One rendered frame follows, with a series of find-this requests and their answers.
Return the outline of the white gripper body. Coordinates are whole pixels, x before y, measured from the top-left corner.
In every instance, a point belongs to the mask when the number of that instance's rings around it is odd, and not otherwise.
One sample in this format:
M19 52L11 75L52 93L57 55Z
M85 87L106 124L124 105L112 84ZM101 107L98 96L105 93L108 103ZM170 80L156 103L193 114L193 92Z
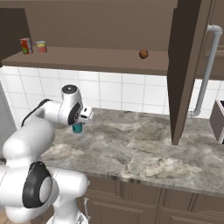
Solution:
M80 113L80 120L82 122L88 122L93 117L93 110L90 107L84 107Z

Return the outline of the brown base cabinet door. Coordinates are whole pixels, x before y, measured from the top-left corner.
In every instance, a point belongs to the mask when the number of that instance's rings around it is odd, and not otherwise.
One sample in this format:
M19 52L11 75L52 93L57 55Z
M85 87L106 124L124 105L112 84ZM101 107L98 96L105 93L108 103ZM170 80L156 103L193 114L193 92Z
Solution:
M156 224L224 224L224 198L163 189Z
M90 189L81 200L85 198L89 224L156 224L157 206L130 202L112 193Z

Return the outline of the dark brown cabinet door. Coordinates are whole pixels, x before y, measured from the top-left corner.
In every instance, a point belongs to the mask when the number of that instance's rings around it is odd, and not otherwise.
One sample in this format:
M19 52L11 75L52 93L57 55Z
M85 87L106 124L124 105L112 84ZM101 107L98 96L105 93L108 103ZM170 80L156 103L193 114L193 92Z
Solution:
M181 111L181 99L186 82L200 3L201 0L178 0L177 7L173 10L167 71L171 143L173 145L178 145L180 139L177 127Z

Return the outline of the teal can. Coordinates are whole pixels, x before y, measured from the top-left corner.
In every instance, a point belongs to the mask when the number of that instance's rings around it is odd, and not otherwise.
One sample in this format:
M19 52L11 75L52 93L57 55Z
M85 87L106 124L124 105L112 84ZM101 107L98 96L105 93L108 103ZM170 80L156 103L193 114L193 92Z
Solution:
M81 122L74 123L72 125L73 133L81 133L83 124Z

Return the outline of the pink and yellow can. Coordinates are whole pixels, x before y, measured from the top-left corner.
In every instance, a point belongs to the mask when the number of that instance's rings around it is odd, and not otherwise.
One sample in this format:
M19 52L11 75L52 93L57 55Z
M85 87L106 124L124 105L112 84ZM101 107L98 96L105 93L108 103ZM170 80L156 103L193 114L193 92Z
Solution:
M37 41L36 45L38 47L38 51L40 53L46 53L47 52L47 48L46 48L46 42L41 40L41 41Z

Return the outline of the grey appliance side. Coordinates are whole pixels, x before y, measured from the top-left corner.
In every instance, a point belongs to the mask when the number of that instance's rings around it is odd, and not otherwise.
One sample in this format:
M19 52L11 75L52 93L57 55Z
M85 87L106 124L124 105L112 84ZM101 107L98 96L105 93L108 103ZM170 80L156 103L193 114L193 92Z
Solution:
M0 82L0 163L4 162L3 146L5 141L17 130L11 110Z

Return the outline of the red and green can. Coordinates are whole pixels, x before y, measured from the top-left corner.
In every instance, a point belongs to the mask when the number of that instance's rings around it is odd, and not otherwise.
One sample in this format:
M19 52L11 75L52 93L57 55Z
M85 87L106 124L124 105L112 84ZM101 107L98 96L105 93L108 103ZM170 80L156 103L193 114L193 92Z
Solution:
M20 44L22 47L23 54L33 54L32 42L30 38L21 38Z

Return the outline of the brown woven box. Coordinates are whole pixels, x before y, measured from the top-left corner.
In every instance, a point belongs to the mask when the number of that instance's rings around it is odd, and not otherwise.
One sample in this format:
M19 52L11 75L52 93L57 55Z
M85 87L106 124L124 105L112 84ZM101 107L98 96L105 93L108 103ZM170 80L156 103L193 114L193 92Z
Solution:
M216 100L209 118L213 134L218 144L224 144L224 101Z

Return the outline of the brown open wall cabinet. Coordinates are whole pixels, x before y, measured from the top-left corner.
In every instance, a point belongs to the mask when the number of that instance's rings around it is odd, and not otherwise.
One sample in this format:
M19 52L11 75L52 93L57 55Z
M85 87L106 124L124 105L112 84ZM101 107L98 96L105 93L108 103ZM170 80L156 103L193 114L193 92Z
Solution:
M0 67L165 75L178 0L0 0ZM20 39L30 38L33 54ZM47 52L39 52L37 41ZM145 49L149 56L139 57Z

